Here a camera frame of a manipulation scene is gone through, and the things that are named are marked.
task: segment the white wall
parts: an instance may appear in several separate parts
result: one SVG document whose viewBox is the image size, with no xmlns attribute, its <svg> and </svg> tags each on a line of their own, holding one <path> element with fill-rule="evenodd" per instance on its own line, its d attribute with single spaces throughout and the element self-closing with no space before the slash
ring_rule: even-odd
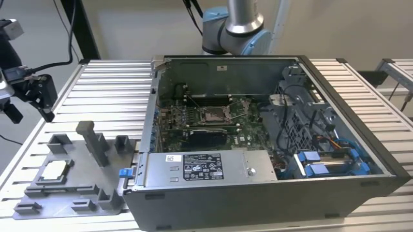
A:
<svg viewBox="0 0 413 232">
<path fill-rule="evenodd" d="M 21 24 L 24 34 L 12 41 L 12 45 L 23 64 L 35 68 L 52 62 L 68 60 L 67 32 L 62 25 L 52 0 L 5 0 L 0 10 L 0 18 L 15 18 Z M 75 70 L 76 63 L 78 61 L 72 65 L 39 72 L 39 74 L 48 73 L 52 75 L 58 92 Z M 12 102 L 20 109 L 24 118 L 21 123 L 15 125 L 8 117 L 0 114 L 0 134 L 9 139 L 24 142 L 39 122 L 40 115 L 28 103 L 23 103 L 16 98 L 12 98 Z M 19 145 L 0 139 L 0 147 L 1 173 L 17 152 Z"/>
<path fill-rule="evenodd" d="M 412 0 L 290 1 L 277 54 L 345 58 L 357 69 L 413 57 Z"/>
<path fill-rule="evenodd" d="M 182 0 L 84 0 L 102 58 L 150 59 L 152 55 L 199 55 L 202 37 Z M 199 0 L 202 9 L 226 0 Z M 258 0 L 271 31 L 279 0 Z M 193 7 L 198 25 L 202 21 Z"/>
</svg>

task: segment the blue latch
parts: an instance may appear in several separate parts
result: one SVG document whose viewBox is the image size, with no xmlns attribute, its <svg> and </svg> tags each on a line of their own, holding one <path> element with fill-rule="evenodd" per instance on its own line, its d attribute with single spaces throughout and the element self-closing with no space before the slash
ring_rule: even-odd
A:
<svg viewBox="0 0 413 232">
<path fill-rule="evenodd" d="M 350 155 L 352 155 L 352 158 L 354 159 L 354 161 L 357 161 L 360 155 L 358 155 L 358 152 L 356 151 L 356 149 L 352 149 L 352 150 L 350 150 Z"/>
<path fill-rule="evenodd" d="M 301 162 L 307 161 L 307 162 L 320 162 L 320 154 L 317 151 L 302 151 L 298 154 L 298 159 Z"/>
<path fill-rule="evenodd" d="M 358 168 L 350 171 L 354 175 L 368 175 L 370 173 L 369 165 L 365 162 L 361 162 Z"/>
<path fill-rule="evenodd" d="M 320 164 L 310 164 L 305 167 L 305 173 L 307 175 L 307 177 L 313 177 L 313 176 L 320 176 L 320 175 L 326 175 L 329 174 L 329 170 L 325 167 L 325 165 L 322 163 Z"/>
<path fill-rule="evenodd" d="M 134 177 L 134 169 L 123 168 L 119 170 L 119 178 L 132 178 Z"/>
</svg>

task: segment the ventilation grille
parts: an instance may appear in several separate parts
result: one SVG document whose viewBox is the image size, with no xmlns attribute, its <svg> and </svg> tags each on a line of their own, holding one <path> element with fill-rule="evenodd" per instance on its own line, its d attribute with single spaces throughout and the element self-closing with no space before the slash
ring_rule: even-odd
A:
<svg viewBox="0 0 413 232">
<path fill-rule="evenodd" d="M 295 112 L 293 116 L 290 117 L 290 120 L 287 120 L 285 129 L 286 129 L 287 136 L 289 136 L 286 140 L 286 144 L 289 146 L 290 152 L 295 153 L 297 150 L 303 150 L 303 149 L 317 151 L 317 148 L 311 144 L 310 135 L 306 131 L 307 128 L 301 122 Z"/>
</svg>

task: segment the gray 3d printed tray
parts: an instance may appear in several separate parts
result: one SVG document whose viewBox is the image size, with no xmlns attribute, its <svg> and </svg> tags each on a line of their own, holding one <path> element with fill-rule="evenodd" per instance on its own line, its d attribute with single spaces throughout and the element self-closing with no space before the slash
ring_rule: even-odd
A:
<svg viewBox="0 0 413 232">
<path fill-rule="evenodd" d="M 131 167 L 135 140 L 118 136 L 106 141 L 94 132 L 87 136 L 87 142 L 71 141 L 66 134 L 51 138 L 51 153 L 15 207 L 13 219 L 120 213 L 124 203 L 118 193 L 119 170 Z"/>
</svg>

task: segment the metal frame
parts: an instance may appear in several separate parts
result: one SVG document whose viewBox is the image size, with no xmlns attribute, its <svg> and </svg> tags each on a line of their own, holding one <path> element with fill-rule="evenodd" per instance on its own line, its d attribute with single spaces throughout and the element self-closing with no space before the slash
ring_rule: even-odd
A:
<svg viewBox="0 0 413 232">
<path fill-rule="evenodd" d="M 413 92 L 413 60 L 382 59 L 376 70 L 385 71 L 408 91 Z"/>
<path fill-rule="evenodd" d="M 352 107 L 377 139 L 390 151 L 404 169 L 413 175 L 413 127 L 378 91 L 345 63 L 334 59 L 313 59 L 311 63 L 329 81 L 333 88 Z M 48 153 L 44 142 L 54 133 L 71 132 L 75 120 L 82 118 L 100 123 L 106 137 L 118 131 L 132 138 L 140 138 L 140 123 L 144 120 L 144 103 L 150 89 L 150 62 L 142 61 L 91 61 L 76 69 L 59 94 L 58 121 L 54 124 L 39 122 L 12 164 L 0 176 L 5 182 L 0 190 L 0 224 L 4 231 L 33 230 L 33 228 L 64 231 L 130 231 L 138 230 L 136 222 L 127 210 L 118 216 L 55 218 L 15 221 L 12 208 L 23 194 L 24 185 L 31 181 L 42 164 L 42 154 Z M 106 83 L 104 90 L 96 90 L 98 83 Z M 108 105 L 116 113 L 98 113 Z M 221 231 L 388 231 L 413 228 L 413 181 L 409 181 L 389 197 L 370 199 L 346 218 L 301 221 L 219 228 Z"/>
</svg>

